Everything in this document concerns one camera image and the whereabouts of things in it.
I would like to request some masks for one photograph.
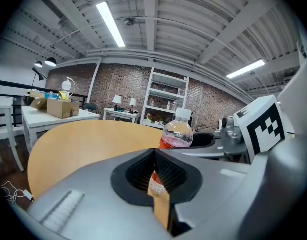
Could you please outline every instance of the white cube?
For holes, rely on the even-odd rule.
[[[234,125],[240,127],[251,163],[255,155],[286,139],[282,111],[274,95],[256,99],[235,113],[233,119]]]

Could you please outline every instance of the shelf board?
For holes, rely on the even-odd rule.
[[[184,87],[184,85],[187,83],[187,80],[183,80],[183,79],[179,79],[173,76],[153,72],[152,82],[156,84],[169,86],[169,87],[180,88],[180,87]]]
[[[155,128],[159,128],[159,129],[163,129],[165,127],[163,127],[162,125],[157,125],[157,124],[154,124],[154,123],[150,123],[150,122],[142,122],[141,123],[143,126],[149,126],[149,127],[155,127]]]
[[[158,111],[162,111],[162,112],[167,112],[167,113],[171,113],[171,114],[175,114],[176,111],[172,111],[172,110],[167,110],[164,108],[160,108],[160,107],[155,107],[155,106],[145,106],[147,109],[151,109],[151,110],[158,110]]]
[[[157,96],[157,97],[169,99],[169,100],[172,100],[172,101],[174,101],[176,99],[184,99],[185,98],[184,96],[181,96],[181,95],[173,94],[173,93],[163,91],[163,90],[152,89],[152,88],[150,88],[149,94]]]

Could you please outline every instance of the bottle neck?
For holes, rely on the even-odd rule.
[[[185,118],[182,118],[182,117],[179,117],[179,116],[177,116],[176,118],[175,118],[175,121],[177,121],[177,122],[182,122],[182,123],[188,123],[188,119],[185,119]]]

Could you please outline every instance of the dark floor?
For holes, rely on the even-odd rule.
[[[29,153],[27,150],[25,137],[23,135],[17,136],[15,140],[17,142],[17,152],[24,171],[20,172],[17,166],[17,163],[13,156],[13,152],[10,148],[9,140],[0,140],[0,156],[2,160],[2,162],[0,163],[0,185],[3,185],[4,183],[9,181],[16,189],[23,191],[28,190],[31,193],[27,175]],[[11,194],[13,194],[15,191],[9,183],[4,187],[7,187],[10,190]],[[30,205],[30,201],[26,197],[17,198],[17,204],[22,209],[27,210]]]

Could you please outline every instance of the round wooden table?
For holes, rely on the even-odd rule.
[[[66,123],[44,134],[29,158],[28,180],[37,199],[86,165],[158,148],[162,131],[135,123],[90,120]]]

